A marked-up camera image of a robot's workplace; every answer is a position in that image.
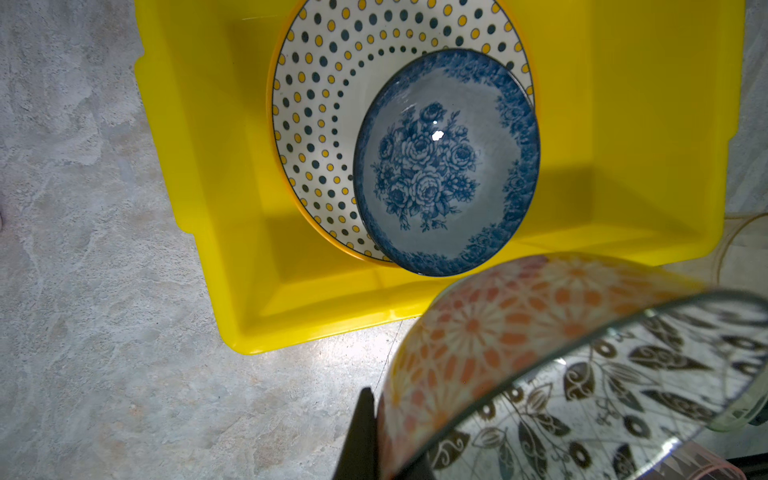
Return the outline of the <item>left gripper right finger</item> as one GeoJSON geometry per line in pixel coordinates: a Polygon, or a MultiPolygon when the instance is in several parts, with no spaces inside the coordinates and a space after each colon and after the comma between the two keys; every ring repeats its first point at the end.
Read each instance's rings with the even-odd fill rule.
{"type": "Polygon", "coordinates": [[[407,480],[435,480],[428,457],[423,455],[407,471],[407,480]]]}

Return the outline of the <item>amber plastic cup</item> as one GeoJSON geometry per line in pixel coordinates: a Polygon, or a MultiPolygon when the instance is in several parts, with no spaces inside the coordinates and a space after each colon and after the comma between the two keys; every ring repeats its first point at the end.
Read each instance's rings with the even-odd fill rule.
{"type": "Polygon", "coordinates": [[[724,287],[767,295],[767,213],[726,221],[713,279],[724,287]]]}

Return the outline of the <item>dotted plate yellow rim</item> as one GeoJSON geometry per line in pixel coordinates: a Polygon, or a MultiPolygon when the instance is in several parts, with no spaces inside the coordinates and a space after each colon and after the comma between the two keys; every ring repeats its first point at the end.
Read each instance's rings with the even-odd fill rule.
{"type": "Polygon", "coordinates": [[[276,154],[301,214],[336,248],[389,267],[353,192],[364,115],[400,68],[461,48],[502,63],[535,99],[534,75],[508,1],[301,1],[270,68],[276,154]]]}

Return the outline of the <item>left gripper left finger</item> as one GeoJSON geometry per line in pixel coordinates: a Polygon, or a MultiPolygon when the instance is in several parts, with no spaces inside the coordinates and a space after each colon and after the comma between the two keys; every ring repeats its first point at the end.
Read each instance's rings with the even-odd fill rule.
{"type": "Polygon", "coordinates": [[[333,480],[377,480],[378,445],[375,397],[370,387],[360,391],[333,480]]]}

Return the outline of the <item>black leaf patterned bowl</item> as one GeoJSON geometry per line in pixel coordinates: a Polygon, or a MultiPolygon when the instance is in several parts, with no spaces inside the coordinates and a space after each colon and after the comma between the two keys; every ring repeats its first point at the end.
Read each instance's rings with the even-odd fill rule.
{"type": "Polygon", "coordinates": [[[767,368],[767,302],[611,257],[520,258],[441,293],[400,345],[378,471],[634,479],[767,368]]]}

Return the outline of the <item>blue floral bowl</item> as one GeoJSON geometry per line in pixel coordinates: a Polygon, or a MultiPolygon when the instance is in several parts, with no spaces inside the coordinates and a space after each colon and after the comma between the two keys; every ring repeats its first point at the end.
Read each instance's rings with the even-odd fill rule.
{"type": "Polygon", "coordinates": [[[353,190],[386,257],[415,274],[455,276],[518,231],[540,159],[534,108],[513,74],[486,54],[447,49],[405,65],[374,97],[353,190]]]}

